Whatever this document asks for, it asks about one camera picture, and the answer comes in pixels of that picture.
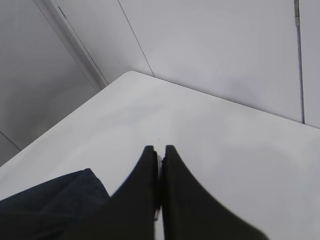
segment black plastic piece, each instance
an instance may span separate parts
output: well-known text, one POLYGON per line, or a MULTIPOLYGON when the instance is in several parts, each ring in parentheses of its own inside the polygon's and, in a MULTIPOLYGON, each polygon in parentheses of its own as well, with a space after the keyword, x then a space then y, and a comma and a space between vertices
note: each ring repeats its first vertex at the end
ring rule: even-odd
POLYGON ((61 240, 153 240, 158 183, 157 153, 153 146, 146 146, 129 177, 107 203, 61 240))
POLYGON ((162 163, 165 240, 267 240, 215 200, 187 169, 174 146, 162 163))

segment dark blue fabric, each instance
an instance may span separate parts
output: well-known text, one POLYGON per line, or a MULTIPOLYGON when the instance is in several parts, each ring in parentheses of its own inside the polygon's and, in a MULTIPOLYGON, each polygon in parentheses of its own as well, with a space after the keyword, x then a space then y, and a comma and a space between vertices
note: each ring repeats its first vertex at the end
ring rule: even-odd
POLYGON ((90 169, 52 179, 0 201, 0 239, 54 240, 108 199, 90 169))

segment white tabletop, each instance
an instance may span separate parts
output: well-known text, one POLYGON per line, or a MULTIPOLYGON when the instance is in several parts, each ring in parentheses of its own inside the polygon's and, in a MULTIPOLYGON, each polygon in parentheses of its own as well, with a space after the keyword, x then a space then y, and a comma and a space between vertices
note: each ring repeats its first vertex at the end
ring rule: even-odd
POLYGON ((128 72, 0 167, 0 199, 91 168, 112 194, 145 145, 272 240, 320 239, 320 130, 128 72))

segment gap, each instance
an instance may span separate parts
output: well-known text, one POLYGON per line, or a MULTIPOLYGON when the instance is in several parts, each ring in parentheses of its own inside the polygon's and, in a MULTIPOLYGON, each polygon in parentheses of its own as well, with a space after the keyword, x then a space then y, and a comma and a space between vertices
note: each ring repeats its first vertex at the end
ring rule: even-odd
POLYGON ((11 141, 10 138, 8 138, 2 131, 0 131, 0 134, 3 135, 5 139, 7 139, 12 145, 14 145, 21 152, 21 148, 18 147, 13 141, 11 141))
POLYGON ((301 53, 301 29, 300 29, 299 0, 294 0, 294 16, 295 16, 295 26, 296 26, 296 38, 297 38, 297 43, 298 43, 298 64, 299 64, 299 78, 300 78, 301 115, 302 115, 302 123, 306 124, 306 120, 305 120, 305 101, 304 101, 304 82, 303 82, 303 68, 302 68, 302 53, 301 53))

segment black object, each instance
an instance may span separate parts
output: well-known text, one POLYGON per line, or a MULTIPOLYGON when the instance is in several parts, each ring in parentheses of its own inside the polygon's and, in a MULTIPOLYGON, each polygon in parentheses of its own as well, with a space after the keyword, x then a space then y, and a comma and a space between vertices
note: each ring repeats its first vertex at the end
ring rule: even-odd
MULTIPOLYGON (((54 181, 59 183, 59 178, 39 186, 59 189, 59 184, 54 186, 54 181)), ((112 197, 108 196, 97 178, 90 181, 94 184, 91 185, 88 182, 84 184, 95 186, 98 190, 89 191, 86 198, 91 199, 91 196, 94 196, 95 204, 80 200, 82 197, 85 198, 81 194, 77 198, 85 203, 79 206, 87 208, 88 203, 88 206, 91 206, 89 210, 81 207, 79 209, 79 206, 69 209, 68 206, 72 204, 60 203, 64 207, 53 204, 55 207, 44 209, 60 209, 62 213, 65 211, 68 213, 66 218, 60 216, 56 219, 54 216, 51 217, 54 212, 47 212, 48 218, 44 221, 44 227, 40 227, 41 231, 37 232, 36 237, 27 232, 24 235, 15 235, 16 238, 9 238, 11 232, 19 228, 23 232, 29 227, 26 220, 18 221, 17 224, 10 221, 6 224, 10 229, 6 231, 7 238, 0 236, 1 239, 153 240, 155 214, 162 206, 166 240, 267 240, 261 231, 227 210, 200 185, 187 169, 174 146, 166 147, 162 162, 158 161, 154 148, 146 146, 135 168, 112 197)), ((39 186, 1 201, 0 224, 11 218, 9 214, 7 218, 2 219, 2 210, 8 209, 8 206, 18 210, 17 206, 22 206, 22 210, 29 210, 28 206, 33 206, 32 203, 24 204, 25 196, 29 196, 27 199, 36 199, 41 203, 42 198, 46 198, 47 194, 38 196, 34 193, 41 189, 44 192, 47 190, 39 186)), ((0 225, 0 235, 2 230, 3 226, 0 225)))
POLYGON ((215 200, 194 178, 174 146, 162 164, 162 216, 166 240, 267 240, 215 200))

